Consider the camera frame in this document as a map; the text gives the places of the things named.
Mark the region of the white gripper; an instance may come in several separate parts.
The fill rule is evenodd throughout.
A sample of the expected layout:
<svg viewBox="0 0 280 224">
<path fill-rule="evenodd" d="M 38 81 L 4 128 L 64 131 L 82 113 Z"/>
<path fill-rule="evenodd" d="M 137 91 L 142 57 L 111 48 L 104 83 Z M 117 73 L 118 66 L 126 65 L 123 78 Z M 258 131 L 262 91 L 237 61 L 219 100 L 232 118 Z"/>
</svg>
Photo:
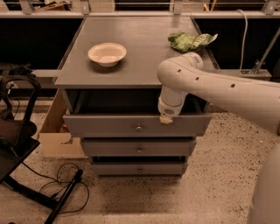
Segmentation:
<svg viewBox="0 0 280 224">
<path fill-rule="evenodd" d="M 170 124 L 173 122 L 172 117 L 179 116 L 183 105 L 171 106 L 165 103 L 161 98 L 158 98 L 157 108 L 161 115 L 159 117 L 160 122 Z"/>
</svg>

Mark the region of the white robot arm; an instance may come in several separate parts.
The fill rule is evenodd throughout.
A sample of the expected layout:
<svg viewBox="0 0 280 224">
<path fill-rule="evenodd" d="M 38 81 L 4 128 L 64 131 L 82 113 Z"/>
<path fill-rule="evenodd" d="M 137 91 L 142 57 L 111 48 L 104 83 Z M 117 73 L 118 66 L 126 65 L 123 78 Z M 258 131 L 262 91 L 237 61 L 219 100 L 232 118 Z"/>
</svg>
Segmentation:
<svg viewBox="0 0 280 224">
<path fill-rule="evenodd" d="M 157 67 L 162 83 L 158 110 L 162 123 L 181 112 L 187 95 L 234 113 L 280 135 L 280 84 L 209 73 L 195 52 L 166 59 Z M 280 224 L 280 145 L 266 157 L 255 184 L 247 224 Z"/>
</svg>

